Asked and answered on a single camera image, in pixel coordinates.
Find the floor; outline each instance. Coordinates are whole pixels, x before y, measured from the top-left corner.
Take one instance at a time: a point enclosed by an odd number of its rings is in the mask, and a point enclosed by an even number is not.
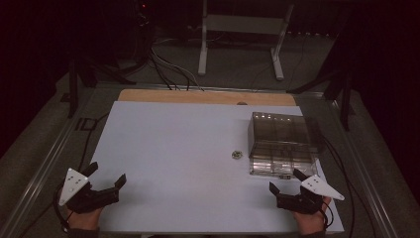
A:
[[[270,65],[270,39],[253,44],[232,41],[212,43],[205,76],[197,75],[199,40],[180,42],[159,38],[153,49],[162,59],[189,71],[185,70],[184,73],[190,78],[191,90],[198,90],[198,84],[204,90],[283,93],[286,89],[314,79],[333,44],[333,40],[318,36],[292,38],[287,35],[279,56],[285,75],[283,81],[275,79]],[[133,86],[121,85],[98,72],[100,81],[95,88],[80,85],[79,110],[73,119],[67,119],[68,104],[60,102],[62,95],[68,92],[68,75],[57,83],[57,94],[0,161],[2,237],[5,234],[13,235],[4,237],[21,234],[25,234],[24,237],[65,237],[53,210],[49,208],[45,213],[43,211],[52,202],[55,187],[67,168],[89,164],[106,118],[90,131],[80,130],[77,123],[81,118],[98,119],[106,115],[123,88],[167,89],[154,67],[149,61],[138,71],[128,73],[126,77],[137,83]],[[176,85],[186,89],[187,79],[182,74],[163,70],[164,75],[173,82],[170,87],[175,89]],[[318,120],[321,131],[342,158],[355,188],[348,189],[349,184],[332,154],[328,150],[323,152],[320,158],[329,183],[341,190],[345,197],[354,198],[338,202],[345,232],[331,237],[349,237],[352,233],[354,237],[418,237],[419,206],[359,95],[353,91],[353,113],[349,118],[351,131],[346,132],[337,119],[337,104],[322,99],[321,92],[325,86],[318,85],[308,92],[295,95],[295,99],[305,116]],[[110,238],[136,236],[139,235],[101,234],[101,237]],[[296,237],[296,234],[272,236]]]

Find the metal stand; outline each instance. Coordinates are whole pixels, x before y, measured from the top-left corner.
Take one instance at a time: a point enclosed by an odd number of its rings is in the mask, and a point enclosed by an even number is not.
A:
[[[290,4],[283,19],[212,15],[207,13],[207,0],[203,0],[203,26],[198,74],[206,74],[208,52],[207,31],[256,33],[278,35],[277,45],[270,49],[271,60],[275,71],[275,78],[277,80],[284,80],[278,53],[280,52],[292,11],[293,4]]]

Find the clear plastic container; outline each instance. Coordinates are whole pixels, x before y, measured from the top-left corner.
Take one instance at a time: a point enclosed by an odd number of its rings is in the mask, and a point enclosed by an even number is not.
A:
[[[315,161],[323,143],[312,118],[254,112],[249,147],[252,175],[290,179],[293,169],[307,176],[317,174]]]

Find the white tabletop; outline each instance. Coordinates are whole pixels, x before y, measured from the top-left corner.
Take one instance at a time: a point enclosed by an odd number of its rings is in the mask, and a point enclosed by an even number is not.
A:
[[[106,207],[102,231],[161,233],[281,233],[297,230],[276,208],[272,181],[297,194],[300,181],[251,176],[248,126],[252,112],[301,115],[295,106],[115,102],[92,162],[93,189],[127,183]],[[232,152],[242,151],[241,159]],[[323,172],[318,164],[318,173]],[[334,202],[329,231],[343,231]]]

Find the hand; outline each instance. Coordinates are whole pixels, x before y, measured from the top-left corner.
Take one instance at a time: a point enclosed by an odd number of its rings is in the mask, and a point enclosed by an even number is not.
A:
[[[99,227],[99,216],[101,215],[102,209],[103,207],[82,214],[78,214],[68,209],[68,226],[71,229],[97,230]]]
[[[323,199],[324,203],[322,204],[322,210],[325,212],[328,204],[331,202],[331,197],[324,196]],[[324,215],[320,211],[315,214],[292,213],[301,235],[308,235],[324,230]]]

